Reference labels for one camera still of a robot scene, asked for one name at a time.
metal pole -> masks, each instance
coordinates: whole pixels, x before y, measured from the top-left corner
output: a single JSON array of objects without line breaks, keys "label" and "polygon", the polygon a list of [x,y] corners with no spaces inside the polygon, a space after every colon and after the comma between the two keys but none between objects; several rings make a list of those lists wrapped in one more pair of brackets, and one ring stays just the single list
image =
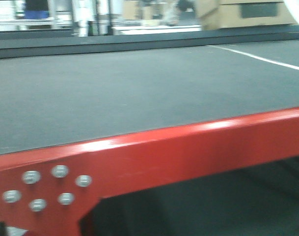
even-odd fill
[{"label": "metal pole", "polygon": [[113,35],[113,23],[112,23],[112,2],[108,0],[108,10],[109,10],[109,25],[108,25],[108,35]]},{"label": "metal pole", "polygon": [[96,23],[97,23],[97,33],[98,33],[98,35],[100,35],[99,1],[100,0],[96,0]]}]

cardboard box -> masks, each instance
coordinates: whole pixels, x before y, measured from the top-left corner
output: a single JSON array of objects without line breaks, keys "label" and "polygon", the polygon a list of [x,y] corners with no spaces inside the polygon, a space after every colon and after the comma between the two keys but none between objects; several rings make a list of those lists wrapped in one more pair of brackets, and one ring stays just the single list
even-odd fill
[{"label": "cardboard box", "polygon": [[[201,8],[209,1],[197,0]],[[212,3],[204,12],[199,11],[203,30],[296,23],[283,0],[212,0]]]},{"label": "cardboard box", "polygon": [[161,20],[142,20],[142,26],[159,26]]},{"label": "cardboard box", "polygon": [[124,1],[122,17],[125,20],[141,19],[141,10],[138,1]]},{"label": "cardboard box", "polygon": [[220,28],[248,27],[248,26],[270,26],[295,23],[294,18],[288,11],[285,3],[276,2],[275,16],[244,17],[240,4],[220,5]]},{"label": "cardboard box", "polygon": [[219,7],[219,0],[196,0],[195,1],[195,13],[196,17],[204,17],[209,15],[212,11]]},{"label": "cardboard box", "polygon": [[143,19],[152,20],[154,15],[154,9],[152,6],[143,7]]}]

red gusset plate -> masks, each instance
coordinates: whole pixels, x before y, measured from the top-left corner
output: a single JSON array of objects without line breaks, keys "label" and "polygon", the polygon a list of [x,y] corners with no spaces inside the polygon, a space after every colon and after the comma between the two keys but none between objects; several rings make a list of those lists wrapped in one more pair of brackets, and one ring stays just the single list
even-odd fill
[{"label": "red gusset plate", "polygon": [[[299,107],[0,155],[0,221],[40,236],[79,236],[78,221],[101,199],[299,155]],[[66,165],[55,178],[51,169]],[[41,179],[22,182],[25,171]],[[80,175],[92,184],[78,187]],[[3,192],[22,198],[6,203]],[[74,202],[62,206],[61,193]],[[45,199],[32,212],[28,204]]]}]

bolt head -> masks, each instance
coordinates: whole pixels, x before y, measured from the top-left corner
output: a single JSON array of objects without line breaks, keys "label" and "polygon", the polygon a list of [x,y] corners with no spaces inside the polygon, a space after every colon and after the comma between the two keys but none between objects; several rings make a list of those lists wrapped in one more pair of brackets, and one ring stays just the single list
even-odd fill
[{"label": "bolt head", "polygon": [[35,199],[29,203],[29,208],[34,212],[42,211],[46,206],[47,202],[44,199]]},{"label": "bolt head", "polygon": [[69,173],[69,168],[64,165],[54,166],[51,170],[51,174],[56,178],[64,178]]},{"label": "bolt head", "polygon": [[73,201],[74,201],[74,195],[72,193],[62,193],[59,195],[57,201],[61,204],[61,205],[70,205]]},{"label": "bolt head", "polygon": [[38,171],[26,171],[23,173],[22,180],[25,184],[34,184],[38,182],[41,175]]},{"label": "bolt head", "polygon": [[79,187],[88,187],[92,182],[92,179],[90,176],[78,176],[76,178],[76,185],[79,186]]},{"label": "bolt head", "polygon": [[19,201],[22,194],[18,190],[9,190],[3,193],[3,200],[7,203],[15,203]]}]

person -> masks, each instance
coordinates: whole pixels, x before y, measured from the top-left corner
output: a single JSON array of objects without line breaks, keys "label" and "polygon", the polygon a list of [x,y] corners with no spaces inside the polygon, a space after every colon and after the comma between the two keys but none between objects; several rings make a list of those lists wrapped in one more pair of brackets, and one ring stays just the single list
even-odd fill
[{"label": "person", "polygon": [[178,25],[181,12],[185,12],[188,8],[194,10],[193,3],[188,0],[178,0],[173,2],[163,16],[163,23],[167,26]]}]

